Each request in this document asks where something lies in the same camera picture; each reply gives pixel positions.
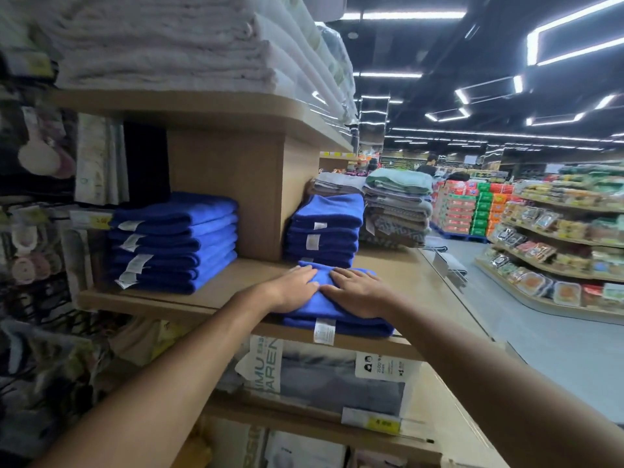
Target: blue pallet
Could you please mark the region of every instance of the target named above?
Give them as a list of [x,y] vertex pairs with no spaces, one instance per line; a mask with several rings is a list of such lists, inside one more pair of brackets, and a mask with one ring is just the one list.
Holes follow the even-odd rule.
[[434,230],[436,230],[438,234],[445,240],[455,239],[455,240],[461,240],[461,241],[478,241],[479,243],[485,243],[485,244],[489,243],[487,236],[463,235],[462,233],[448,233],[447,231],[444,231],[442,228],[437,226],[435,223],[430,223],[429,226],[432,227]]

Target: black ceiling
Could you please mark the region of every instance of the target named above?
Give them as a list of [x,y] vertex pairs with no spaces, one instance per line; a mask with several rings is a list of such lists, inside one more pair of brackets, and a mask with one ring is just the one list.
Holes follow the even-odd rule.
[[[624,108],[593,108],[605,95],[624,93],[624,45],[541,67],[526,66],[529,32],[601,1],[347,0],[348,12],[465,10],[467,14],[461,20],[362,20],[328,25],[341,33],[356,72],[424,74],[419,79],[356,78],[356,95],[389,93],[404,100],[390,106],[387,135],[409,135],[392,131],[406,127],[609,138],[624,132]],[[350,39],[349,33],[356,33],[357,38]],[[624,3],[543,33],[540,55],[548,59],[620,37],[624,37]],[[461,107],[454,94],[460,87],[520,74],[523,93],[469,105],[472,115],[466,119],[436,123],[425,117],[425,113]],[[511,79],[507,82],[496,86],[513,93]],[[528,117],[583,111],[588,113],[579,122],[526,126]]]

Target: stack of white towels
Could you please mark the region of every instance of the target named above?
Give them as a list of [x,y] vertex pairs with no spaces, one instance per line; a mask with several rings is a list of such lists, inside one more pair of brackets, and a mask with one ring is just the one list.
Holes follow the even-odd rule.
[[63,57],[61,88],[275,93],[355,122],[353,74],[302,0],[33,0],[32,9]]

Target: right hand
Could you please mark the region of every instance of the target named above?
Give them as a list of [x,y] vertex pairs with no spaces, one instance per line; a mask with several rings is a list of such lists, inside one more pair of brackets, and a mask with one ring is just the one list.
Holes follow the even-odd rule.
[[393,292],[381,279],[372,273],[340,267],[334,268],[330,276],[336,285],[320,288],[326,298],[357,317],[384,317]]

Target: floor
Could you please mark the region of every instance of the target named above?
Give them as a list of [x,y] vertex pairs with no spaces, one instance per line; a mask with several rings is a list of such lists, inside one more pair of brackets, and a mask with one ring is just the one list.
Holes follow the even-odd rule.
[[468,270],[464,295],[496,338],[533,368],[602,412],[624,422],[624,325],[544,314],[515,300],[473,264],[487,244],[446,240]]

